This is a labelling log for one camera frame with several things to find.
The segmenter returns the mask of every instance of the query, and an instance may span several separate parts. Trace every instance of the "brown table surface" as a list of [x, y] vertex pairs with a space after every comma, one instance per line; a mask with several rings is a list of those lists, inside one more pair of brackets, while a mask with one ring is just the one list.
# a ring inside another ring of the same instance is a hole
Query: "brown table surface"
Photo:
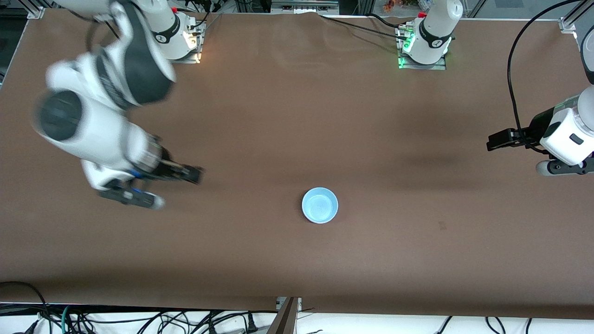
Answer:
[[[0, 91], [0, 280], [63, 303], [271, 309], [297, 295], [321, 312], [594, 318], [594, 178], [541, 177], [545, 156], [485, 148], [514, 127], [505, 64], [522, 25], [461, 21], [447, 71], [415, 71], [389, 37], [315, 14], [223, 15], [167, 101], [133, 112], [207, 170], [200, 186], [153, 184], [167, 205], [152, 211], [99, 198], [33, 131], [46, 67], [83, 52], [88, 27], [47, 10]], [[556, 22], [523, 37], [513, 80], [526, 125], [587, 85]], [[317, 186], [339, 198], [325, 225], [301, 213]]]

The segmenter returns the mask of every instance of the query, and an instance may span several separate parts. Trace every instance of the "wire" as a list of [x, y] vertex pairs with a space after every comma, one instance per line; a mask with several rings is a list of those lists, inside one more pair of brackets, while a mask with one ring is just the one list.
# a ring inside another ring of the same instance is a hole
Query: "wire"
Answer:
[[398, 24], [391, 24], [390, 22], [388, 22], [388, 21], [384, 20], [384, 19], [383, 19], [381, 16], [379, 16], [379, 15], [377, 15], [377, 14], [374, 14], [374, 13], [372, 13], [372, 12], [371, 12], [371, 13], [369, 13], [369, 14], [366, 14], [365, 16], [371, 16], [371, 17], [375, 17], [375, 18], [376, 18], [376, 19], [378, 19], [380, 22], [382, 22], [383, 24], [385, 24], [385, 25], [387, 25], [387, 26], [389, 26], [389, 27], [392, 27], [392, 28], [398, 28]]
[[119, 39], [119, 36], [118, 36], [118, 34], [115, 32], [115, 29], [114, 29], [114, 28], [111, 26], [111, 24], [109, 24], [109, 22], [105, 22], [105, 24], [107, 24], [107, 25], [108, 25], [108, 27], [109, 27], [109, 30], [111, 30], [111, 31], [112, 31], [113, 35], [114, 35], [114, 36], [115, 36], [117, 39]]
[[68, 309], [70, 305], [64, 307], [64, 311], [62, 312], [62, 323], [60, 327], [62, 327], [62, 334], [66, 334], [66, 314], [68, 314]]
[[192, 332], [190, 332], [189, 334], [194, 334], [195, 332], [197, 332], [202, 326], [204, 326], [208, 320], [210, 319], [212, 321], [212, 318], [214, 316], [217, 316], [219, 314], [223, 313], [223, 311], [211, 311], [208, 313], [208, 315], [206, 315], [204, 318], [202, 318], [202, 320], [200, 320], [200, 322], [198, 324], [196, 324], [196, 327], [192, 330]]
[[161, 316], [161, 325], [159, 325], [159, 329], [157, 330], [157, 334], [162, 334], [162, 333], [163, 333], [163, 329], [165, 329], [165, 327], [166, 327], [167, 325], [169, 325], [169, 324], [172, 324], [172, 325], [174, 325], [174, 326], [179, 326], [179, 327], [181, 327], [181, 328], [184, 330], [184, 334], [187, 334], [187, 332], [186, 332], [185, 328], [183, 328], [182, 326], [180, 326], [180, 325], [178, 325], [178, 324], [176, 324], [176, 323], [174, 323], [174, 322], [173, 322], [174, 320], [176, 320], [176, 319], [177, 319], [177, 317], [179, 317], [179, 316], [181, 316], [181, 315], [183, 315], [183, 314], [185, 314], [185, 311], [183, 311], [183, 312], [180, 312], [180, 313], [179, 313], [177, 316], [175, 316], [175, 317], [169, 317], [169, 316], [167, 316], [167, 315], [165, 315], [165, 316]]
[[366, 28], [366, 27], [357, 26], [356, 24], [352, 24], [352, 23], [348, 23], [348, 22], [340, 21], [340, 20], [337, 20], [337, 19], [335, 19], [335, 18], [331, 18], [331, 17], [326, 17], [326, 16], [320, 16], [320, 17], [322, 17], [322, 18], [325, 18], [326, 20], [334, 21], [334, 22], [336, 22], [336, 23], [341, 23], [341, 24], [345, 24], [345, 25], [347, 25], [347, 26], [351, 26], [351, 27], [359, 28], [359, 29], [362, 29], [362, 30], [371, 31], [372, 33], [376, 33], [376, 34], [380, 34], [380, 35], [384, 35], [384, 36], [392, 37], [392, 38], [395, 38], [395, 39], [402, 39], [402, 40], [406, 40], [406, 37], [404, 37], [404, 36], [396, 36], [395, 34], [388, 34], [388, 33], [385, 33], [385, 32], [383, 32], [383, 31], [377, 31], [377, 30], [373, 30], [373, 29]]
[[184, 313], [184, 318], [186, 319], [186, 324], [188, 324], [188, 333], [189, 333], [191, 328], [190, 328], [188, 316], [185, 313]]
[[211, 328], [214, 328], [216, 325], [218, 325], [219, 323], [221, 323], [223, 321], [229, 320], [234, 317], [239, 317], [239, 316], [241, 316], [243, 318], [243, 316], [248, 313], [252, 313], [252, 314], [253, 313], [277, 313], [277, 311], [254, 311], [254, 312], [248, 311], [248, 312], [238, 312], [238, 313], [226, 314], [220, 318], [213, 319], [212, 324], [208, 324], [208, 327], [204, 331], [202, 331], [200, 334], [205, 334], [206, 332], [208, 332], [208, 330], [210, 330]]
[[528, 331], [530, 330], [531, 323], [532, 323], [532, 318], [528, 318], [528, 322], [526, 323], [526, 334], [528, 334]]
[[[72, 10], [68, 10], [72, 15], [78, 17], [79, 19], [85, 21], [85, 22], [90, 22], [90, 23], [99, 23], [99, 21], [95, 20], [94, 18], [89, 18], [89, 17], [84, 17], [82, 15], [80, 15], [79, 13], [72, 11]], [[118, 33], [115, 32], [115, 29], [111, 26], [111, 24], [109, 24], [109, 22], [105, 22], [105, 24], [107, 24], [107, 26], [109, 27], [109, 30], [111, 30], [111, 32], [113, 33], [113, 35], [119, 39]], [[89, 42], [87, 42], [87, 51], [89, 51], [91, 48], [89, 47]]]
[[495, 320], [497, 320], [497, 322], [499, 323], [499, 326], [501, 326], [501, 333], [497, 332], [492, 326], [491, 323], [489, 322], [489, 317], [485, 317], [485, 322], [486, 325], [489, 326], [489, 329], [491, 329], [495, 334], [505, 334], [505, 327], [503, 327], [503, 323], [501, 322], [501, 320], [499, 320], [498, 317], [495, 317]]
[[244, 321], [245, 333], [249, 333], [248, 321], [245, 319], [245, 316], [241, 316], [241, 319], [243, 319], [243, 321]]
[[[196, 12], [200, 12], [200, 11], [198, 10], [198, 7], [196, 6], [196, 3], [195, 3], [194, 1], [190, 1], [190, 2], [192, 2], [192, 4], [194, 5], [194, 8], [196, 8]], [[206, 8], [205, 8], [204, 6], [202, 6], [202, 8], [204, 8], [204, 11], [205, 11], [205, 12], [209, 12], [209, 11], [210, 11], [210, 8], [209, 8], [209, 10], [206, 10]]]
[[[48, 315], [48, 317], [51, 317], [51, 314], [48, 310], [48, 304], [45, 301], [45, 298], [43, 297], [43, 295], [41, 294], [41, 292], [39, 292], [39, 290], [37, 290], [37, 288], [35, 286], [33, 286], [32, 284], [29, 284], [27, 282], [20, 282], [20, 281], [6, 281], [6, 282], [0, 282], [0, 288], [2, 286], [10, 286], [10, 285], [21, 285], [21, 286], [26, 286], [28, 288], [30, 288], [31, 290], [33, 290], [35, 292], [35, 294], [39, 297], [39, 300], [41, 300], [41, 303], [43, 305], [43, 309], [45, 310], [45, 313]], [[52, 322], [49, 321], [49, 334], [53, 333], [53, 325]]]
[[206, 12], [206, 15], [204, 16], [204, 18], [200, 22], [198, 22], [196, 25], [190, 26], [190, 29], [194, 29], [194, 28], [200, 26], [200, 24], [203, 24], [206, 21], [206, 18], [208, 17], [209, 14], [210, 14], [210, 12]]
[[148, 326], [158, 317], [160, 317], [161, 315], [163, 315], [165, 312], [159, 312], [157, 313], [155, 316], [153, 316], [152, 318], [150, 318], [144, 325], [142, 325], [142, 327], [140, 327], [140, 329], [138, 330], [137, 334], [143, 334], [144, 331], [148, 328]]
[[76, 17], [78, 17], [79, 19], [81, 19], [81, 20], [83, 20], [83, 21], [86, 21], [86, 22], [97, 22], [97, 20], [95, 20], [95, 19], [94, 19], [94, 18], [92, 18], [92, 17], [91, 17], [91, 18], [89, 18], [89, 17], [84, 17], [84, 16], [80, 15], [79, 13], [77, 13], [77, 12], [75, 12], [75, 11], [71, 11], [71, 10], [68, 10], [68, 11], [70, 12], [70, 14], [72, 14], [72, 15], [74, 15], [74, 16], [76, 16]]
[[445, 318], [444, 323], [441, 325], [441, 328], [437, 331], [436, 334], [443, 334], [444, 330], [446, 330], [447, 324], [450, 322], [450, 320], [453, 318], [453, 316], [449, 316], [447, 318]]
[[511, 85], [511, 57], [514, 54], [514, 51], [516, 50], [516, 45], [518, 44], [518, 41], [520, 40], [520, 37], [524, 34], [524, 31], [526, 31], [526, 29], [528, 29], [528, 27], [534, 22], [536, 21], [539, 17], [545, 15], [546, 13], [559, 8], [561, 6], [567, 5], [567, 4], [571, 4], [573, 2], [578, 2], [581, 0], [566, 0], [566, 1], [562, 1], [559, 2], [558, 4], [555, 4], [553, 6], [550, 6], [549, 8], [541, 11], [540, 13], [536, 14], [536, 16], [534, 16], [533, 18], [530, 19], [530, 21], [528, 21], [526, 23], [526, 25], [520, 30], [520, 32], [518, 33], [518, 35], [516, 36], [516, 39], [514, 40], [514, 43], [511, 46], [511, 50], [510, 50], [510, 56], [507, 58], [507, 87], [510, 90], [510, 97], [511, 97], [511, 106], [513, 108], [514, 111], [514, 118], [516, 120], [516, 126], [518, 128], [518, 133], [520, 134], [520, 138], [522, 140], [522, 142], [530, 149], [532, 149], [533, 151], [536, 151], [538, 153], [542, 153], [544, 155], [547, 155], [548, 152], [546, 150], [541, 150], [541, 149], [537, 149], [536, 147], [534, 147], [534, 145], [532, 145], [532, 143], [529, 143], [528, 140], [526, 139], [526, 134], [524, 133], [524, 130], [522, 129], [522, 126], [520, 125], [520, 117], [518, 116], [518, 108], [517, 108], [517, 103], [516, 103], [516, 97], [514, 95], [514, 89], [513, 86]]
[[142, 318], [142, 319], [128, 319], [128, 320], [114, 320], [114, 321], [103, 321], [103, 320], [93, 320], [85, 317], [86, 321], [89, 323], [129, 323], [129, 322], [143, 322], [152, 319], [151, 318]]

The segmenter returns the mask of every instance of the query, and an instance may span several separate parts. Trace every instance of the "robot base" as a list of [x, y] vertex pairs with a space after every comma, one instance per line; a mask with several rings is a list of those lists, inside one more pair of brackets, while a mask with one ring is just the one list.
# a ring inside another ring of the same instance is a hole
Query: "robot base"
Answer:
[[[408, 39], [414, 38], [411, 36], [413, 34], [415, 28], [411, 22], [407, 22], [406, 24], [401, 24], [400, 27], [395, 28], [396, 36], [404, 36]], [[440, 60], [438, 60], [434, 64], [420, 64], [414, 61], [408, 53], [404, 52], [404, 48], [407, 43], [410, 43], [410, 40], [396, 40], [396, 48], [398, 49], [398, 68], [411, 68], [414, 70], [445, 70], [446, 69], [446, 57], [445, 55], [441, 56]]]
[[[196, 24], [196, 19], [189, 17], [191, 24]], [[173, 64], [199, 64], [202, 58], [202, 47], [204, 46], [204, 33], [206, 32], [206, 22], [200, 23], [194, 30], [195, 37], [190, 37], [190, 43], [195, 43], [197, 46], [191, 50], [185, 57], [171, 60]]]

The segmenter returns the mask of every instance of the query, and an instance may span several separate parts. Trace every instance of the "blue bowl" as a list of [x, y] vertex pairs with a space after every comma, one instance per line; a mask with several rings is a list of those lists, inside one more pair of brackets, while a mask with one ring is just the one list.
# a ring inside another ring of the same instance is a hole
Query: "blue bowl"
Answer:
[[309, 221], [324, 224], [331, 221], [338, 212], [338, 199], [326, 188], [310, 189], [301, 202], [303, 214]]

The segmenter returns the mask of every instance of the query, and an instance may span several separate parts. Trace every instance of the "robotic arm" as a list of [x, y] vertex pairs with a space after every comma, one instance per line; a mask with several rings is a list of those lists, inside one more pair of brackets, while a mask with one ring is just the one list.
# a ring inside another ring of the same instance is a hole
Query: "robotic arm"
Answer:
[[550, 160], [537, 164], [545, 176], [594, 172], [594, 27], [582, 41], [582, 63], [592, 86], [535, 116], [527, 128], [505, 129], [489, 136], [487, 150], [541, 145]]
[[166, 97], [175, 73], [134, 3], [112, 0], [109, 10], [121, 38], [48, 68], [50, 93], [37, 110], [36, 130], [81, 159], [100, 196], [159, 209], [164, 199], [135, 188], [136, 179], [198, 184], [201, 169], [174, 162], [158, 138], [128, 121], [129, 109]]
[[[110, 16], [110, 0], [56, 0], [60, 6], [79, 14]], [[167, 0], [132, 0], [140, 9], [165, 58], [185, 58], [199, 48], [199, 24], [194, 17], [173, 12]]]
[[405, 32], [408, 40], [403, 46], [404, 53], [424, 65], [439, 61], [447, 52], [452, 41], [451, 33], [463, 12], [460, 0], [436, 1], [426, 17], [406, 23], [406, 26], [412, 26], [412, 32]]

